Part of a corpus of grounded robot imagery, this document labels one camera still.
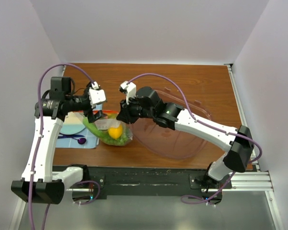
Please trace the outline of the clear zip top bag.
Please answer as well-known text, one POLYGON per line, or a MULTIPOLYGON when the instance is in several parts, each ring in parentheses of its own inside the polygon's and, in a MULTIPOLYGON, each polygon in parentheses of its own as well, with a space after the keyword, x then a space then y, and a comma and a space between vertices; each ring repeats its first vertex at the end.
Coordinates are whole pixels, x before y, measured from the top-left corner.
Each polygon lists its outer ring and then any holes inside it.
POLYGON ((116 119, 118 112, 102 110, 104 117, 94 123, 90 123, 87 117, 83 117, 83 125, 101 142, 111 146, 126 146, 133 140, 132 131, 122 121, 116 119))

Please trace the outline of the pink transparent plastic tub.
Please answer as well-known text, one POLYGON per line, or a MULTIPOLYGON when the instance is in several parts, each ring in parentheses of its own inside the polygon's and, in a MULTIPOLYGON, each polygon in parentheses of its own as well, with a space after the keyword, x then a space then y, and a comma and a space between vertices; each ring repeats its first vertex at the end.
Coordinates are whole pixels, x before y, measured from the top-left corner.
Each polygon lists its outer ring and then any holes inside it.
MULTIPOLYGON (((185 102, 178 90, 164 87, 155 89, 159 97, 165 102, 176 103, 185 107, 185 102)), ((189 101, 192 113, 211 120, 211 113, 200 101, 189 101)), ((144 147, 160 156, 172 159, 185 159, 195 156, 206 145, 207 141, 192 134, 162 128, 155 124, 152 119, 140 118, 134 124, 129 125, 134 139, 144 147)))

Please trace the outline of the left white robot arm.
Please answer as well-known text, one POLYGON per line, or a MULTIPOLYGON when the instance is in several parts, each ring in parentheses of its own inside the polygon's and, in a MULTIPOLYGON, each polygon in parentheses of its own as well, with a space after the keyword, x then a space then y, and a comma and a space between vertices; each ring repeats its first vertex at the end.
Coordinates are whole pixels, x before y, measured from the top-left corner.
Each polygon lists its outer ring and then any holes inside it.
POLYGON ((93 123, 105 116, 97 105, 106 102, 105 92, 97 82, 89 82, 82 95, 75 95, 75 82, 70 77, 52 77, 50 89, 35 105, 35 133, 30 156, 20 180, 11 184, 11 191, 25 202, 59 204, 72 185, 85 188, 90 183, 86 165, 72 164, 53 175, 56 141, 63 122, 70 112, 83 112, 93 123))

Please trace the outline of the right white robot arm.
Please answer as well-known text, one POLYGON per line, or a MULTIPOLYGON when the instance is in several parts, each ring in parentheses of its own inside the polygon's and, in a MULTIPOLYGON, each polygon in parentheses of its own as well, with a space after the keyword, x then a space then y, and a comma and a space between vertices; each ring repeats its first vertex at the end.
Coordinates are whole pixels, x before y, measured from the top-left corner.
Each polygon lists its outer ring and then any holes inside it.
POLYGON ((151 87, 139 90, 135 84, 124 82, 120 92, 126 98, 120 102, 121 110, 117 120, 133 124, 139 118, 152 119, 162 128, 169 128, 193 134, 221 148, 225 153, 212 162, 204 176, 204 183, 215 188, 231 172, 243 173, 250 161, 254 145, 250 129, 223 126, 185 109, 176 103, 165 103, 151 87))

